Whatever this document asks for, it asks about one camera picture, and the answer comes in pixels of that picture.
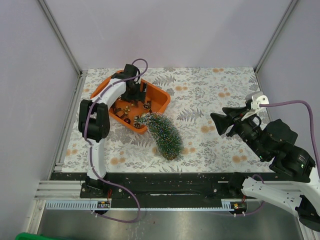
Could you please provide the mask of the small green christmas tree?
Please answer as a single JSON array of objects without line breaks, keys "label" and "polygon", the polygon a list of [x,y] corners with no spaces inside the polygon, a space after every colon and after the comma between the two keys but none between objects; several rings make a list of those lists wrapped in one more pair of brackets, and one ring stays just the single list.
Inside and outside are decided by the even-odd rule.
[{"label": "small green christmas tree", "polygon": [[179,157],[184,150],[183,139],[174,123],[163,113],[148,112],[136,120],[146,126],[158,152],[168,161]]}]

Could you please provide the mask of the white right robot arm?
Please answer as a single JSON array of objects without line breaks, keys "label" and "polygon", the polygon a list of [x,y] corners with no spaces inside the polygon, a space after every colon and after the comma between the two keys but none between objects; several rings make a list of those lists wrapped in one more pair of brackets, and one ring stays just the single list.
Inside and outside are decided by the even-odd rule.
[{"label": "white right robot arm", "polygon": [[277,206],[295,217],[309,229],[320,230],[320,178],[316,162],[307,151],[295,145],[298,134],[281,119],[269,122],[265,128],[254,122],[257,114],[248,118],[247,107],[224,107],[223,114],[211,113],[219,135],[238,135],[258,156],[261,162],[269,162],[269,169],[286,178],[300,195],[264,185],[253,177],[240,172],[232,174],[228,181],[228,194],[260,199]]}]

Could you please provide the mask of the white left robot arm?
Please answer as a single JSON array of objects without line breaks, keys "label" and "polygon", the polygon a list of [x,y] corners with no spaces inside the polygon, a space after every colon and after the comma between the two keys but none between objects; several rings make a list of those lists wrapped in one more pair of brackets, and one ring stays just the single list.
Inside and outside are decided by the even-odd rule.
[{"label": "white left robot arm", "polygon": [[109,82],[97,91],[92,99],[84,99],[79,106],[78,130],[87,143],[88,170],[85,190],[96,197],[107,195],[109,186],[106,179],[105,138],[110,132],[110,108],[115,108],[117,100],[127,103],[144,102],[146,84],[141,83],[142,72],[133,64],[126,64],[124,70],[114,73]]}]

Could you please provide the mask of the small pine cone ornament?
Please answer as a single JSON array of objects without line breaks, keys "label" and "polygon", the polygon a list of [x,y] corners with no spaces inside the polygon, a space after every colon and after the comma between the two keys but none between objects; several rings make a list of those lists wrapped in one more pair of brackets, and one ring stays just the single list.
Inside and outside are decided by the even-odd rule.
[{"label": "small pine cone ornament", "polygon": [[145,103],[143,104],[143,108],[146,109],[146,110],[149,110],[149,109],[151,108],[150,102],[145,102]]}]

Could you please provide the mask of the orange plastic bin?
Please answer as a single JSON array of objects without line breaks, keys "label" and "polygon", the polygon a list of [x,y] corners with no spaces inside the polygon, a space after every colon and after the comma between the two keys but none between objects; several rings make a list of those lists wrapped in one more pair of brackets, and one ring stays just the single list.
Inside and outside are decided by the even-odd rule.
[{"label": "orange plastic bin", "polygon": [[[122,94],[126,91],[126,82],[120,82],[115,87],[107,88],[108,86],[115,84],[117,81],[126,79],[127,76],[122,70],[117,71],[113,75],[107,77],[91,94],[90,99],[95,100],[100,97],[102,101],[109,107],[108,114],[113,119],[129,128],[130,130],[144,134],[147,131],[147,127],[142,125],[140,129],[133,127],[134,116],[140,117],[146,113],[164,113],[168,104],[171,101],[170,95],[159,87],[145,81],[144,79],[134,80],[135,83],[146,83],[146,97],[145,102],[150,102],[150,109],[144,109],[143,104],[145,102],[133,101],[127,102],[122,100]],[[125,118],[131,120],[130,124],[124,122]]]}]

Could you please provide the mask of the brown pine cone ornament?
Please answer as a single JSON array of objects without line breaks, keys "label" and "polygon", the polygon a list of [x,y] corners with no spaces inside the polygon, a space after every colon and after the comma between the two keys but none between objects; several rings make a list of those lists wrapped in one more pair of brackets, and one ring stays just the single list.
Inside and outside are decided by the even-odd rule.
[{"label": "brown pine cone ornament", "polygon": [[137,121],[139,118],[140,118],[139,115],[135,115],[135,116],[133,117],[133,120],[134,120],[134,121]]}]

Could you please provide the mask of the dark red small ball ornament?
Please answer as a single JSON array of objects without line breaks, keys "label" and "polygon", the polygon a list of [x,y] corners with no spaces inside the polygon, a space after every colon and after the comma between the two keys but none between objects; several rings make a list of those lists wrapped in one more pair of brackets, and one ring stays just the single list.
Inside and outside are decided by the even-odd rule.
[{"label": "dark red small ball ornament", "polygon": [[131,120],[130,120],[129,118],[125,118],[125,119],[124,119],[124,122],[126,122],[126,123],[129,124],[129,125],[131,124]]}]

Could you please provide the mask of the frosted pine cone ornament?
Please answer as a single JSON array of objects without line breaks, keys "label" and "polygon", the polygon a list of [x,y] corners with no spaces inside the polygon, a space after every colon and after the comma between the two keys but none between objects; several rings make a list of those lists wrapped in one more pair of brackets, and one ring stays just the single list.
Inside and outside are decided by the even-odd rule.
[{"label": "frosted pine cone ornament", "polygon": [[133,127],[134,127],[135,129],[140,129],[140,128],[142,127],[142,125],[141,125],[139,122],[135,121],[135,122],[133,123]]}]

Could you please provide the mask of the floral patterned table mat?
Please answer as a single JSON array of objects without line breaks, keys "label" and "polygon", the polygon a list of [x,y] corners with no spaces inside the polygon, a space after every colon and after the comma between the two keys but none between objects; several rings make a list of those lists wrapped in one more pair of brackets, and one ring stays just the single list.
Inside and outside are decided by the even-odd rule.
[{"label": "floral patterned table mat", "polygon": [[242,107],[259,85],[251,67],[150,68],[143,78],[170,95],[165,115],[177,127],[184,150],[168,161],[152,136],[138,134],[115,119],[105,140],[106,170],[115,172],[268,172],[238,137],[217,133],[211,113],[223,107]]}]

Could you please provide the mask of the green plastic object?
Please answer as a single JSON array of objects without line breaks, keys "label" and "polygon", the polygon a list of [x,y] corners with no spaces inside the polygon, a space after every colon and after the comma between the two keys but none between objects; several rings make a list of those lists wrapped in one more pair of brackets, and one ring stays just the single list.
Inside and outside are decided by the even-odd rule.
[{"label": "green plastic object", "polygon": [[46,237],[43,235],[22,232],[15,237],[15,240],[55,240],[55,239]]}]

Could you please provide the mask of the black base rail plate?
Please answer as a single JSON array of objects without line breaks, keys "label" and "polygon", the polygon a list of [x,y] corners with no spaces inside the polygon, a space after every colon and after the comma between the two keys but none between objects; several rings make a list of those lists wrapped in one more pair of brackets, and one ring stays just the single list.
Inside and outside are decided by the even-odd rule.
[{"label": "black base rail plate", "polygon": [[241,198],[246,173],[107,173],[106,180],[126,187],[136,196],[202,196]]}]

